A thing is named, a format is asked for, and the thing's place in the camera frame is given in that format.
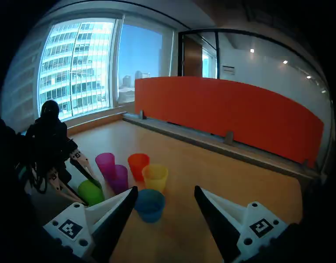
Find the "yellow cup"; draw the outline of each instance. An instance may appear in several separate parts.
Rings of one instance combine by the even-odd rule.
[[[143,168],[143,179],[147,189],[163,192],[168,177],[168,168],[159,164],[149,164]]]

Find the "orange cup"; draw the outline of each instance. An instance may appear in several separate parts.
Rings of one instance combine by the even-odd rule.
[[[128,163],[135,180],[143,181],[143,168],[150,164],[150,158],[144,153],[135,153],[129,156]]]

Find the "green cup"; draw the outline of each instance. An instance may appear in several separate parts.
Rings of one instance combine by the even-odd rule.
[[[105,200],[102,190],[89,180],[82,182],[78,186],[78,194],[89,204],[89,206],[96,205]]]

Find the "blue cup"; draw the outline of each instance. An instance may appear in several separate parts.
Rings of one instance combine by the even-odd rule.
[[[161,218],[164,205],[163,194],[156,190],[144,189],[139,191],[134,209],[144,222],[154,223]]]

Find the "building facade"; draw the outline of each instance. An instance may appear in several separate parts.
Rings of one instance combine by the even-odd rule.
[[[56,24],[44,48],[39,108],[55,100],[59,118],[109,108],[108,66],[114,20]]]

